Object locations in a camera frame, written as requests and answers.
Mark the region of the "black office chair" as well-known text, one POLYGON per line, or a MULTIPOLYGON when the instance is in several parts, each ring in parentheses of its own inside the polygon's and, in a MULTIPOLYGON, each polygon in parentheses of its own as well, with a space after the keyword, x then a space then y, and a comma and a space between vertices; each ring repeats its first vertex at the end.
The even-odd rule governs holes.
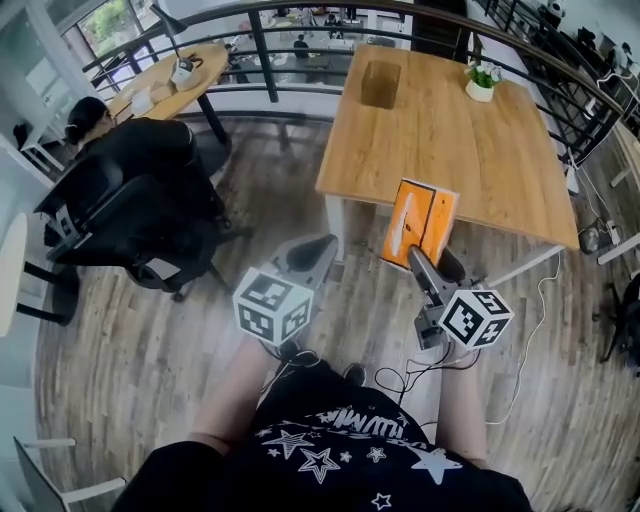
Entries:
POLYGON ((212 259, 250 227, 228 219, 207 176, 190 165, 161 178, 132 178, 111 159, 90 156, 70 166, 36 208, 58 235, 49 261, 82 267, 120 267, 139 286, 184 297, 205 274, 222 278, 212 259))

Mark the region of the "white frame with dark panel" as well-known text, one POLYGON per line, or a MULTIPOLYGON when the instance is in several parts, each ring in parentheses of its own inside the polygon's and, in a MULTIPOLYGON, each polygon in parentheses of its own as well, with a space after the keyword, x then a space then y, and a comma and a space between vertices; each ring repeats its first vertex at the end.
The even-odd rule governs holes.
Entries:
POLYGON ((60 491, 28 451, 71 448, 77 445, 77 441, 74 438, 54 438, 22 442, 13 437, 13 442, 36 512, 71 512, 72 504, 120 490, 126 485, 126 480, 119 477, 73 491, 60 491))

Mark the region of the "rectangular wooden table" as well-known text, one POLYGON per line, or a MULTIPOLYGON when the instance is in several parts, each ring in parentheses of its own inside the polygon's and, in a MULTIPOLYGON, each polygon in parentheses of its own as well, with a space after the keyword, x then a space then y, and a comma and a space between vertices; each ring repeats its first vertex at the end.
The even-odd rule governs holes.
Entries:
MULTIPOLYGON (((337 263, 343 264, 346 249, 346 235, 344 222, 344 198, 335 195, 325 195, 325 208, 330 233, 337 238, 338 248, 335 256, 337 263)), ((503 269, 489 274, 483 279, 486 288, 496 288, 516 276, 531 270, 552 256, 560 255, 565 249, 563 245, 542 243, 531 249, 527 254, 509 263, 503 269)))

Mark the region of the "round wooden table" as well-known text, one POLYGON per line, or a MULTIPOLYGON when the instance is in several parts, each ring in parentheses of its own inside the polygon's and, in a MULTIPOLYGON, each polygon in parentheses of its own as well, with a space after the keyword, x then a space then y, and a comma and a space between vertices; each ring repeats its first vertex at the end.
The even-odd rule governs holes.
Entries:
POLYGON ((147 117, 155 120, 169 120, 181 113, 193 102, 200 105, 202 112, 208 120, 212 131, 222 145, 229 148, 230 140, 217 118, 210 101, 207 98, 209 87, 214 84, 220 75, 226 70, 228 52, 219 44, 196 44, 179 51, 182 58, 192 60, 200 74, 200 84, 194 89, 175 93, 168 99, 155 104, 146 114, 135 117, 131 112, 131 98, 137 92, 149 88, 154 82, 167 83, 170 81, 170 73, 177 58, 176 54, 164 57, 151 67, 136 75, 131 83, 126 85, 108 104, 111 116, 118 122, 130 118, 147 117))

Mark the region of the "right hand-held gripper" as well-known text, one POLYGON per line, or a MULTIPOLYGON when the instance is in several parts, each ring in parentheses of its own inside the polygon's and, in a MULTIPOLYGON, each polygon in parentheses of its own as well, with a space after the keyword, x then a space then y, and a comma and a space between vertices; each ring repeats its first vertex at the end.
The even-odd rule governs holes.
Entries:
POLYGON ((463 263, 445 248, 442 252, 442 278, 422 249, 411 245, 408 263, 426 297, 414 321, 421 350, 445 342, 466 350, 479 350, 496 343, 514 318, 514 312, 496 290, 472 285, 473 279, 463 263))

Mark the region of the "wooden desk white legs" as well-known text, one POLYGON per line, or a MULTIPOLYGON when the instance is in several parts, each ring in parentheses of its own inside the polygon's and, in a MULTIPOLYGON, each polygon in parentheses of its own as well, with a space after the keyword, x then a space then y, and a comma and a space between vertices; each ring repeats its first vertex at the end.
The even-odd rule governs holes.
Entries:
MULTIPOLYGON (((610 187, 615 189, 623 181, 629 181, 630 187, 638 193, 640 198, 640 142, 621 122, 616 123, 613 133, 621 148, 624 166, 610 181, 610 187)), ((636 258, 640 262, 640 228, 628 239, 618 242, 612 249, 599 256, 597 263, 600 266, 605 265, 630 250, 637 253, 636 258)))

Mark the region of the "person's black star-print shirt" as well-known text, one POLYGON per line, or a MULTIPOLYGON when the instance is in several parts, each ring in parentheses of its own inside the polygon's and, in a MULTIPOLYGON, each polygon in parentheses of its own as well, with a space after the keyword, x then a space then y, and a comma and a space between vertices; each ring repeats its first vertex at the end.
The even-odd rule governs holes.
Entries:
POLYGON ((265 401, 227 454, 188 440, 154 450, 112 512, 533 512, 514 478, 431 444, 363 387, 304 411, 265 401))

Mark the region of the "potted plant in white pot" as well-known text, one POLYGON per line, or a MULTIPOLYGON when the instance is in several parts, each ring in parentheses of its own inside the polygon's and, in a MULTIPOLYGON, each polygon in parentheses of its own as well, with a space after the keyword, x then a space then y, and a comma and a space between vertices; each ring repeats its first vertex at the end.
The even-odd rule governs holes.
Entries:
POLYGON ((492 100, 494 89, 502 79, 502 68, 493 63, 472 62, 467 70, 469 81, 466 92, 475 101, 488 103, 492 100))

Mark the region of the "person's left forearm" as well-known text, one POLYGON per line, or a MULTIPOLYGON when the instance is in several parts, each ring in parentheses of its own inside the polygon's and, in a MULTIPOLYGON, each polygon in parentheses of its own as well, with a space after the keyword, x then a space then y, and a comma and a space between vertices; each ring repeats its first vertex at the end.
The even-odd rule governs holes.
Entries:
POLYGON ((244 335, 221 381, 206 395, 187 439, 224 455, 247 434, 276 359, 244 335))

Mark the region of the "large window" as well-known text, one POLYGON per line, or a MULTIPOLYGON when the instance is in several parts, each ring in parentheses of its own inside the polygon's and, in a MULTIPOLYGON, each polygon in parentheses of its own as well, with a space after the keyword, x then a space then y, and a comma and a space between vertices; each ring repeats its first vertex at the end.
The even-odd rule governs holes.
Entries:
POLYGON ((150 11, 152 0, 106 0, 66 30, 63 39, 101 56, 129 42, 156 21, 150 11))

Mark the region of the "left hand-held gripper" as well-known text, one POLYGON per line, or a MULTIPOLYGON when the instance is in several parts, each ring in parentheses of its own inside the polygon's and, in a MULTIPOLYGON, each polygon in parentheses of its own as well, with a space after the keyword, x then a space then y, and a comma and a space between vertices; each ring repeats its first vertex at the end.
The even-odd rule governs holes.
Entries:
POLYGON ((282 345, 310 322, 314 289, 326 279, 338 241, 328 234, 285 244, 250 267, 232 295, 238 328, 268 345, 282 345))

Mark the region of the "person's right forearm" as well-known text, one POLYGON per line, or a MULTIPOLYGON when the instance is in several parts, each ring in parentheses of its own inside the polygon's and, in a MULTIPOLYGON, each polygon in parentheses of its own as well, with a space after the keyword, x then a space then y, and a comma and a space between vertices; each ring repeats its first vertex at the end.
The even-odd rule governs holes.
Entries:
POLYGON ((436 445, 455 452, 474 465, 488 469, 485 409, 481 397, 478 351, 467 351, 457 343, 442 370, 436 445))

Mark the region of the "black desk lamp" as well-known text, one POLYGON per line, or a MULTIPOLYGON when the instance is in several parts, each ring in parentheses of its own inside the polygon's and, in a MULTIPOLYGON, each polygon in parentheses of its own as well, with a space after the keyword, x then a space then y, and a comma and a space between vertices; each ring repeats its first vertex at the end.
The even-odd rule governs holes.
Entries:
POLYGON ((169 38, 171 42, 171 47, 174 50, 174 53, 176 54, 177 58, 180 59, 178 46, 175 41, 175 36, 185 32, 188 29, 188 26, 182 21, 169 15, 156 3, 152 3, 150 5, 150 10, 160 19, 162 26, 164 28, 165 35, 169 38))

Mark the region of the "white round table black base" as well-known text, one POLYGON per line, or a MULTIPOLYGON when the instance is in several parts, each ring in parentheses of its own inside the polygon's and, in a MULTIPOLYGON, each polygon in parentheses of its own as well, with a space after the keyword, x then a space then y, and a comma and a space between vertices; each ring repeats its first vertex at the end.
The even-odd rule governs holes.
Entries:
POLYGON ((58 266, 48 271, 25 259, 28 218, 19 213, 9 225, 0 248, 0 337, 10 331, 15 313, 68 325, 73 319, 79 300, 80 279, 72 266, 58 266), (26 273, 52 286, 52 311, 27 306, 18 301, 22 275, 26 273))

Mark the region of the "brown transparent container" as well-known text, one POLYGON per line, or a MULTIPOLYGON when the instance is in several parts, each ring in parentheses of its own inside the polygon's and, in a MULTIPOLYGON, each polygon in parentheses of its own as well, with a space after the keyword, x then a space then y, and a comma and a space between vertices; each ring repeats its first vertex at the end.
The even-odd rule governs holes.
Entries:
POLYGON ((392 110, 399 87, 401 67, 398 64, 371 60, 362 82, 360 102, 365 106, 392 110))

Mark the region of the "orange and white box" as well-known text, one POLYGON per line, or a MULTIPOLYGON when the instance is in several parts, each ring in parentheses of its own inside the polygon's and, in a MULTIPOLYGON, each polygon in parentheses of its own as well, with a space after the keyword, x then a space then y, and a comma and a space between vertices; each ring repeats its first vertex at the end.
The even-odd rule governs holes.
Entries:
POLYGON ((434 185, 403 178, 395 197, 381 259, 409 270, 409 249, 417 246, 434 265, 446 248, 459 194, 434 185))

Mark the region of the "black metal railing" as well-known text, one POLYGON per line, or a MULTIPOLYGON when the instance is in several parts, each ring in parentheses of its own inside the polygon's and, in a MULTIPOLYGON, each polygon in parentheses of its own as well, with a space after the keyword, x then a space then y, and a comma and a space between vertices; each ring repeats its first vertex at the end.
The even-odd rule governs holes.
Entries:
POLYGON ((411 50, 456 61, 466 66, 483 65, 498 69, 504 80, 529 88, 536 107, 550 125, 549 134, 582 162, 628 113, 627 104, 617 99, 608 82, 600 76, 563 36, 549 23, 535 19, 533 11, 521 0, 486 0, 489 21, 474 21, 466 16, 437 7, 405 4, 397 0, 329 0, 327 8, 377 7, 385 14, 410 21, 408 32, 391 28, 367 28, 360 22, 343 20, 339 25, 309 27, 311 42, 304 47, 308 58, 294 63, 298 48, 293 39, 306 28, 302 11, 307 0, 277 0, 275 9, 284 17, 266 19, 267 8, 261 2, 240 7, 220 7, 182 19, 193 28, 235 15, 244 16, 238 28, 215 30, 181 44, 168 42, 153 49, 152 40, 174 35, 164 21, 125 42, 84 66, 97 91, 119 92, 124 82, 116 78, 122 69, 134 75, 147 61, 157 62, 178 49, 194 54, 198 44, 230 44, 234 59, 223 76, 260 76, 260 81, 245 80, 243 91, 265 91, 275 99, 280 91, 298 92, 300 86, 290 81, 302 75, 314 93, 335 94, 337 85, 325 84, 325 78, 344 79, 355 48, 359 44, 396 49, 401 43, 411 50))

